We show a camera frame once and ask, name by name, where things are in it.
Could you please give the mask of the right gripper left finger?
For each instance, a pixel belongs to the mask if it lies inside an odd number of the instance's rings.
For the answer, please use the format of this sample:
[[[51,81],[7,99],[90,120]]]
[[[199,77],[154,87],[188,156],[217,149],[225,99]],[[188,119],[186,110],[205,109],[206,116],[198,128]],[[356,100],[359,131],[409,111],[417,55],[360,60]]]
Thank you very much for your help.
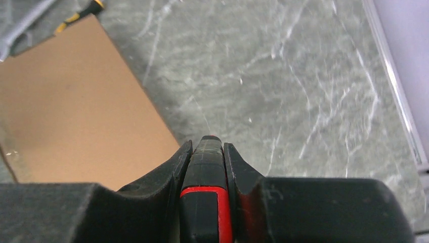
[[[118,191],[98,183],[1,185],[1,242],[172,242],[185,142],[166,162]]]

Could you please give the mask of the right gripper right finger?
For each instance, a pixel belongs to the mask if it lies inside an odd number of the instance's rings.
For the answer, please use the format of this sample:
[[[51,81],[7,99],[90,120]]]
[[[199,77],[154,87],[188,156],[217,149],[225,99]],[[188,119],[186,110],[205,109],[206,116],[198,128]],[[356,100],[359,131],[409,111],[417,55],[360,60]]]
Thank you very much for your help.
[[[237,242],[414,242],[393,192],[368,178],[266,177],[224,145]]]

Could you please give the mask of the red black utility knife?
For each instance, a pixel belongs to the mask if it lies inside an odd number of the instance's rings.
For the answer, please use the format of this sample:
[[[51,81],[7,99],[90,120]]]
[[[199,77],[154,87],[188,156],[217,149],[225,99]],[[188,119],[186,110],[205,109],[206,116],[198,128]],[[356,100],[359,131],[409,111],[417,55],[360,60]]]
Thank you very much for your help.
[[[232,242],[221,140],[204,136],[191,155],[179,200],[181,242]]]

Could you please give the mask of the brown cardboard express box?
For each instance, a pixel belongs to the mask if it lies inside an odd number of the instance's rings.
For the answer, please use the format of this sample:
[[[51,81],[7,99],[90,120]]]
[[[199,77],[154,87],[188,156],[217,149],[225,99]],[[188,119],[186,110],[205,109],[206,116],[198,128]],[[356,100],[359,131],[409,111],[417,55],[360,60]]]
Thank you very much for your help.
[[[94,16],[1,64],[1,149],[16,182],[118,190],[178,148]]]

